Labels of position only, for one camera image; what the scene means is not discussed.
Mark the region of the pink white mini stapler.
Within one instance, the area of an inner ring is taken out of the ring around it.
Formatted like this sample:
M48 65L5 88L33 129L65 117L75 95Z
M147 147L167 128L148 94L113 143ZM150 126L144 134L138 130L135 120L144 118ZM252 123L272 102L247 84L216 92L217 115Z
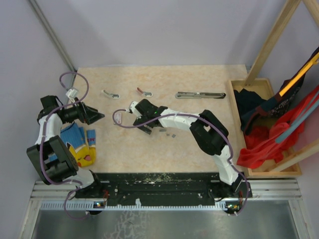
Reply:
M137 91L138 91L141 95L143 95L143 96L145 96L145 97L152 97L152 96L153 96L153 94L152 94L151 92L143 91L143 90L140 89L139 87L137 87Z

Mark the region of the black grey large stapler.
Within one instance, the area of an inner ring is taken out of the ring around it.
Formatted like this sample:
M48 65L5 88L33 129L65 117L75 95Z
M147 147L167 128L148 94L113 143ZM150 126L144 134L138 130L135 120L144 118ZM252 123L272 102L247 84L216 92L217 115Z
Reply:
M176 99L223 99L225 93L208 93L208 92L177 92Z

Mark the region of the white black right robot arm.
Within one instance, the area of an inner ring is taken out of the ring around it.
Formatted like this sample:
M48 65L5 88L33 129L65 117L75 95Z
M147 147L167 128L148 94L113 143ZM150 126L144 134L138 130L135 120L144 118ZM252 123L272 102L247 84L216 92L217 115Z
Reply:
M199 148L212 156L219 170L223 193L234 197L240 192L243 177L232 161L234 152L228 140L229 132L211 111L187 114L165 106L157 107L143 99L140 102L133 101L129 112L137 117L134 126L148 134L154 127L177 128L190 132Z

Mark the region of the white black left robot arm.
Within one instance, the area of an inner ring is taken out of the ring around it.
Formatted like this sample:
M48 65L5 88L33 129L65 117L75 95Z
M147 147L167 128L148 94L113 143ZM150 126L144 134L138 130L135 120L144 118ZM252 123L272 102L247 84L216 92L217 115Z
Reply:
M26 150L40 179L46 185L75 184L79 190L86 190L94 198L101 196L103 184L94 172L78 166L75 157L62 141L60 131L65 123L80 120L90 125L105 115L78 98L68 108L60 106L56 96L43 97L41 103L43 109L37 118L39 136L35 145Z

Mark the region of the red white staple box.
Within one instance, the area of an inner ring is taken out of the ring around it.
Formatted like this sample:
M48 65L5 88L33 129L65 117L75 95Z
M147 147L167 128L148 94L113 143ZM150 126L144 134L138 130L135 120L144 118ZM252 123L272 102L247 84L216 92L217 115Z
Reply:
M115 124L122 124L122 113L117 112L114 114Z

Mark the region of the blue yellow cartoon cloth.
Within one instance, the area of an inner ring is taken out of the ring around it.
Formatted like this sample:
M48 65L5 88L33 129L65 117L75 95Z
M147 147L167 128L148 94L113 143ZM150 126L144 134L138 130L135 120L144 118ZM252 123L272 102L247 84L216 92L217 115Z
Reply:
M61 130L60 137L79 167L88 167L95 163L96 131L94 129L85 129L72 123Z

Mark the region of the dark patterned cloth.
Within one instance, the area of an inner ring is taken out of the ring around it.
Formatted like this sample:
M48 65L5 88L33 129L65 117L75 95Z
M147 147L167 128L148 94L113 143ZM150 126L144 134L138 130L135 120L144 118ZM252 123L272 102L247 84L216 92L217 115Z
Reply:
M241 130L244 135L249 135L252 131L254 122L259 118L279 118L283 116L291 105L294 97L301 89L307 71L319 59L319 50L316 49L302 68L291 79L285 80L281 85L283 90L292 80L296 82L281 95L277 92L274 96L265 100L256 92L242 89L234 90L237 109L241 122Z

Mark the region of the red cloth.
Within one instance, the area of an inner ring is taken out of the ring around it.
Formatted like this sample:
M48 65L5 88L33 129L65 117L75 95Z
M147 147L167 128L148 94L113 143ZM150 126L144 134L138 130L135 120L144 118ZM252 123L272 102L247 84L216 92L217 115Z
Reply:
M266 138L256 127L252 128L246 136L246 147L239 153L237 165L256 169L266 160L273 159L276 163L284 159L283 151L288 150L296 144L301 133L305 129L306 118L319 105L319 88L312 90L293 109L287 111L266 132Z

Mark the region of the wooden tray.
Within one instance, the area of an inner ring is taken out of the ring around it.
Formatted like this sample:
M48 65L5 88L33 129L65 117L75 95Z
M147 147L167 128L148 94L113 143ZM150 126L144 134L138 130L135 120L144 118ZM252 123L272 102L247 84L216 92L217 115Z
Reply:
M246 136L241 130L241 121L237 108L237 103L234 95L234 91L240 92L242 89L257 93L261 98L267 100L274 95L274 91L268 79L260 78L256 79L252 85L245 86L244 80L229 80L226 83L227 97L229 99L230 108L234 120L234 127L237 136L238 146L240 148L246 147ZM258 132L262 134L262 139L266 138L266 132L276 122L275 118L261 118L257 119L253 127L258 129ZM260 167L256 169L244 168L244 173L247 178L250 179L269 179L269 178L296 178L301 176L302 172L299 164L293 164L292 166L282 170L270 172L268 169L276 165L276 161L273 159L266 160Z

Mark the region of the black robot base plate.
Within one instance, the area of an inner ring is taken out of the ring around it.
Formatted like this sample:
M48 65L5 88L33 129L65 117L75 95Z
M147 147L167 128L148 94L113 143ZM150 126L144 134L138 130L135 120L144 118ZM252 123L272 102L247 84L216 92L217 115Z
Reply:
M239 192L221 185L219 173L96 173L101 185L76 192L77 199L102 199L108 206L213 206L219 200L252 197L243 180Z

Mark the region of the aluminium rail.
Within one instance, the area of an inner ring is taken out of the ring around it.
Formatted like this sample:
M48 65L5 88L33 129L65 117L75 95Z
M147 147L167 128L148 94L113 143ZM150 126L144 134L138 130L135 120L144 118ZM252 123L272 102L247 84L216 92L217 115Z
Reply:
M251 180L249 195L215 197L209 184L203 181L116 185L106 183L107 190L95 198L76 198L67 194L72 185L47 186L36 182L30 199L42 209L70 211L227 211L237 209L248 201L301 200L301 192L294 179Z

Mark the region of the wooden frame beam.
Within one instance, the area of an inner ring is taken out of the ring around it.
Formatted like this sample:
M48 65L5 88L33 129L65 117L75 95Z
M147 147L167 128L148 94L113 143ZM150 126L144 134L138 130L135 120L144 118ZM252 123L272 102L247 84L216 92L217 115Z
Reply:
M285 30L287 24L295 13L296 9L300 4L300 0L287 0L283 5L275 23L272 26L260 52L258 53L246 79L244 82L245 86L250 86L258 77L262 67L266 63L270 53L274 49L277 41L281 37L283 31Z

